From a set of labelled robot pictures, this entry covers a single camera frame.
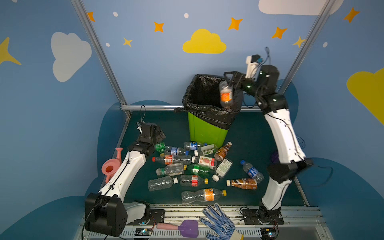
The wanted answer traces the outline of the green plastic soda bottle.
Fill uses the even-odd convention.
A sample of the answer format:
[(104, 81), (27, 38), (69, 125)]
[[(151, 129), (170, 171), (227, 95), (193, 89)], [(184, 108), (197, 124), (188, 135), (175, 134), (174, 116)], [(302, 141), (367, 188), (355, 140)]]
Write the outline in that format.
[(166, 148), (166, 144), (164, 142), (158, 143), (155, 145), (155, 150), (160, 154), (163, 154)]

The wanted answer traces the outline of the clear bottle orange cap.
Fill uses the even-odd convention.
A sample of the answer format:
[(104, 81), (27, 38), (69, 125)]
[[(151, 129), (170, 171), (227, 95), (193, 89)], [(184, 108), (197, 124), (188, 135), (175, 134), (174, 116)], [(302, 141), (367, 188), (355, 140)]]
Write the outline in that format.
[(219, 91), (222, 107), (225, 109), (230, 109), (233, 104), (233, 87), (229, 86), (226, 80), (223, 80), (219, 84)]

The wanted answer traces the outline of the square bottle white cap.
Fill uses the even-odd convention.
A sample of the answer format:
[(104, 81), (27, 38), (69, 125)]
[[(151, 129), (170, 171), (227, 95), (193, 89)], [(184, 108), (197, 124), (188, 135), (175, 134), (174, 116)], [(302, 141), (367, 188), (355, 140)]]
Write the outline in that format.
[(215, 182), (218, 182), (219, 180), (223, 179), (231, 169), (232, 165), (233, 165), (233, 162), (228, 158), (225, 158), (224, 160), (222, 160), (220, 164), (217, 166), (215, 173), (212, 176), (212, 179)]

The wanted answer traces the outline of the small blue label bottle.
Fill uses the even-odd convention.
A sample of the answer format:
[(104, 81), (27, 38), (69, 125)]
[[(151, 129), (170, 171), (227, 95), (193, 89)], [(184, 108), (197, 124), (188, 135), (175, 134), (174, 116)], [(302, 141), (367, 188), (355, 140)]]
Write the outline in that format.
[(240, 164), (242, 165), (244, 172), (247, 173), (250, 178), (256, 180), (258, 184), (265, 179), (264, 175), (258, 171), (251, 163), (248, 163), (245, 160), (241, 160)]

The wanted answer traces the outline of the brown tea bottle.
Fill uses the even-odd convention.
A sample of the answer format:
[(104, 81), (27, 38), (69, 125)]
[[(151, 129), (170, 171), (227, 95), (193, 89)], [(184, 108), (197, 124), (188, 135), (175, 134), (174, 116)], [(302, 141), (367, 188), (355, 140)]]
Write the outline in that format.
[(227, 180), (226, 184), (228, 187), (235, 187), (243, 190), (256, 190), (258, 188), (258, 183), (255, 179)]

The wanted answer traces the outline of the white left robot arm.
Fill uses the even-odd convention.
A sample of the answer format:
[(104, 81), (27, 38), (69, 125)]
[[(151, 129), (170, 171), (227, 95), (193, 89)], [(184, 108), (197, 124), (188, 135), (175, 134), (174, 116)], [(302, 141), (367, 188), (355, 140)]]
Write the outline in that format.
[(122, 165), (98, 193), (90, 193), (85, 200), (84, 231), (119, 237), (132, 222), (143, 225), (150, 221), (151, 208), (146, 202), (124, 205), (126, 193), (146, 158), (155, 151), (155, 145), (166, 135), (154, 123), (142, 123), (140, 135), (129, 148)]

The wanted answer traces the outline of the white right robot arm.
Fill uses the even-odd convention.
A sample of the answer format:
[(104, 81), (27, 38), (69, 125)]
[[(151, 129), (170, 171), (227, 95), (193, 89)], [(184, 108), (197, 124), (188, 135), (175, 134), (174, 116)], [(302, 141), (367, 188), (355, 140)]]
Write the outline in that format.
[(263, 225), (283, 224), (280, 215), (284, 194), (295, 176), (313, 164), (298, 143), (287, 100), (277, 92), (279, 74), (272, 65), (261, 66), (256, 79), (237, 71), (224, 73), (225, 77), (231, 76), (231, 87), (256, 99), (277, 145), (279, 163), (270, 164), (267, 168), (269, 183), (257, 212), (258, 221)]

